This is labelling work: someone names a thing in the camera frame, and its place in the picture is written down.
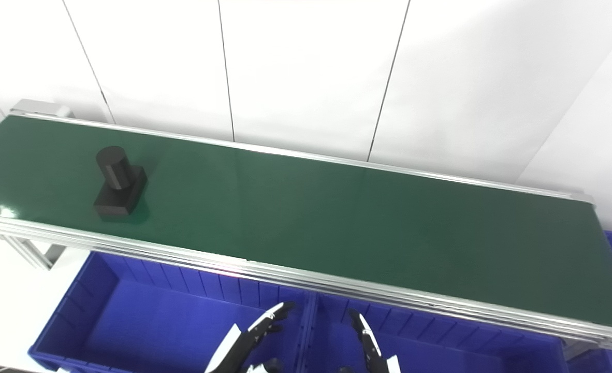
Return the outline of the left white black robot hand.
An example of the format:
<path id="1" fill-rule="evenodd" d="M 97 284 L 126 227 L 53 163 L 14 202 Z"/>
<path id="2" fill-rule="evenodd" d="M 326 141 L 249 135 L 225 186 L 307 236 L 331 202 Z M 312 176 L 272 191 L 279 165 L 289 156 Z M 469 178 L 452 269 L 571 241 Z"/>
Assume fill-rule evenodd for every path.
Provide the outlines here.
<path id="1" fill-rule="evenodd" d="M 268 334 L 283 329 L 278 322 L 286 319 L 295 306 L 296 302 L 280 302 L 267 309 L 244 331 L 233 324 L 209 359 L 205 372 L 282 372 L 283 363 L 278 358 L 256 365 L 245 366 L 244 363 Z"/>

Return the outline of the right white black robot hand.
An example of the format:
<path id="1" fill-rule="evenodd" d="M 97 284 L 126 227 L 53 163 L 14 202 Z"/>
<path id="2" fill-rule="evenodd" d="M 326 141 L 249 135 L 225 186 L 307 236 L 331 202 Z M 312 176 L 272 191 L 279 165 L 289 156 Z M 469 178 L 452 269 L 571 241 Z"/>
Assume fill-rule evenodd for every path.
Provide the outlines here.
<path id="1" fill-rule="evenodd" d="M 396 355 L 385 358 L 379 348 L 375 334 L 363 314 L 354 309 L 348 310 L 351 326 L 357 333 L 362 345 L 363 361 L 367 372 L 401 372 Z"/>

